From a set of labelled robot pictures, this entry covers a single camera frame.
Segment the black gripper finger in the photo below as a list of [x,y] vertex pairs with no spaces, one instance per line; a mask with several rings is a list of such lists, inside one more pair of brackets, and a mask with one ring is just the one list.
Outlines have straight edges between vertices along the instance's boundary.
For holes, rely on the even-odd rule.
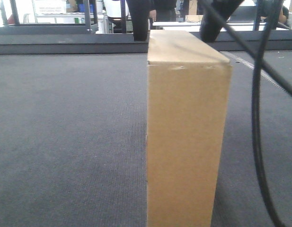
[[146,41],[148,36],[148,20],[151,0],[127,0],[133,24],[134,41]]
[[[242,3],[242,0],[201,0],[203,19],[206,22],[226,22],[233,12]],[[212,43],[220,32],[200,32],[200,38],[205,43]]]

